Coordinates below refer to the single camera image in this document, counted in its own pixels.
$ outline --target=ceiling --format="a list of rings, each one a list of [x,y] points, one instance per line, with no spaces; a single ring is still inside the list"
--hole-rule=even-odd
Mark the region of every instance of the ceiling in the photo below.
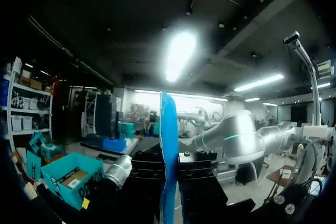
[[[243,95],[269,100],[309,92],[298,56],[282,39],[297,30],[315,61],[333,57],[326,14],[316,9],[315,0],[233,1],[239,5],[227,0],[38,0],[30,14],[115,86],[221,95],[282,73],[283,80]],[[192,14],[186,16],[191,3]],[[183,75],[168,83],[167,43],[186,29],[196,35],[197,48]]]

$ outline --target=yellow label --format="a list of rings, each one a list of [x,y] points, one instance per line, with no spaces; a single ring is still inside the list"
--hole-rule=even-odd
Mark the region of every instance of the yellow label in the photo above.
[[[84,207],[85,209],[88,209],[89,203],[90,201],[87,198],[84,198],[82,207]]]

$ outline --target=screw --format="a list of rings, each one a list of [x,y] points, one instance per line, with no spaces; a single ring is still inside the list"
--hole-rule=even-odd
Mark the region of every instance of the screw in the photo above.
[[[295,211],[295,206],[294,204],[288,204],[286,207],[285,207],[285,212],[286,214],[288,215],[292,215]]]
[[[275,204],[281,205],[285,202],[285,198],[282,195],[277,195],[273,198]]]

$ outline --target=ceiling light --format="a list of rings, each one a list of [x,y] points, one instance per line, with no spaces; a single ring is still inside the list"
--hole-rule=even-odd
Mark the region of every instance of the ceiling light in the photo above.
[[[257,86],[261,86],[261,85],[264,85],[264,84],[267,84],[267,83],[270,83],[270,82],[273,82],[273,81],[280,80],[282,78],[283,78],[283,75],[277,74],[276,76],[266,78],[264,80],[259,80],[259,81],[250,83],[248,85],[244,85],[244,86],[241,86],[239,88],[236,88],[235,91],[237,91],[237,92],[244,91],[244,90],[251,89],[251,88],[254,88],[254,87],[257,87]]]
[[[150,91],[150,90],[140,90],[140,89],[136,89],[135,92],[149,93],[149,94],[160,94],[160,91]]]
[[[324,83],[324,84],[321,84],[321,85],[317,85],[317,88],[324,88],[324,87],[327,87],[327,86],[330,86],[330,82],[328,83]]]
[[[84,86],[70,86],[72,88],[86,88],[86,89],[96,89],[96,87],[84,87]]]
[[[195,46],[196,39],[189,33],[180,33],[173,38],[168,53],[167,81],[174,82],[178,79]]]
[[[42,71],[42,70],[40,70],[41,71],[41,73],[44,73],[44,74],[46,74],[46,75],[49,75],[48,73],[45,73],[44,71]]]
[[[258,101],[260,100],[260,98],[250,98],[250,99],[246,99],[245,102],[253,102],[253,101]]]
[[[176,97],[188,97],[188,98],[195,98],[195,99],[204,99],[204,100],[215,100],[221,102],[227,102],[227,99],[224,98],[216,98],[216,97],[205,97],[203,95],[193,95],[193,94],[176,94],[176,93],[167,93],[169,95],[174,95]]]
[[[189,8],[189,10],[186,11],[185,15],[190,16],[191,13],[193,13],[193,10],[191,8]]]
[[[276,105],[276,104],[274,104],[274,103],[268,103],[268,102],[264,102],[264,103],[263,103],[263,105],[277,107],[277,105]]]

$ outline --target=white storage bin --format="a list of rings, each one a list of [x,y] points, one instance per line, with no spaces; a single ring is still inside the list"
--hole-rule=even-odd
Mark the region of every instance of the white storage bin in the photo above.
[[[31,98],[29,102],[29,108],[31,110],[37,110],[37,99],[36,98]]]
[[[29,109],[30,98],[22,97],[22,101],[23,101],[23,108],[25,110],[28,110]]]
[[[22,131],[22,116],[12,115],[11,118],[13,131]]]
[[[33,125],[32,116],[23,116],[22,117],[22,126],[24,130],[31,130]]]

